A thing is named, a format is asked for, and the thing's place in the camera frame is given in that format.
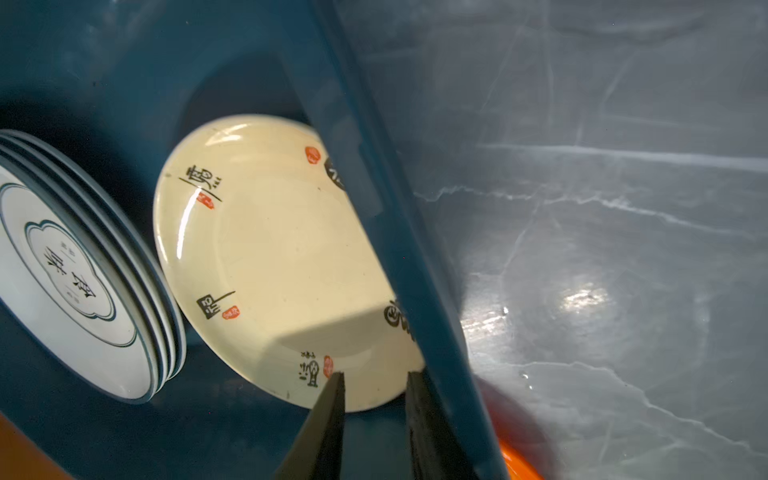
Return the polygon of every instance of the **stack of plates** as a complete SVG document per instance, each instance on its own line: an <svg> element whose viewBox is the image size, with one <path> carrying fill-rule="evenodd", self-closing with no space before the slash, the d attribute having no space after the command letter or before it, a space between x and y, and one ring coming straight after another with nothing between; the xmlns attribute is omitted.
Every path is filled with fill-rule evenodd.
<svg viewBox="0 0 768 480"><path fill-rule="evenodd" d="M371 409L423 368L344 184L306 125L240 115L189 134L162 170L154 232L186 317L272 395L312 408L342 371L347 411Z"/></svg>
<svg viewBox="0 0 768 480"><path fill-rule="evenodd" d="M115 202L43 141L0 131L0 299L94 388L146 402L187 344L152 252Z"/></svg>

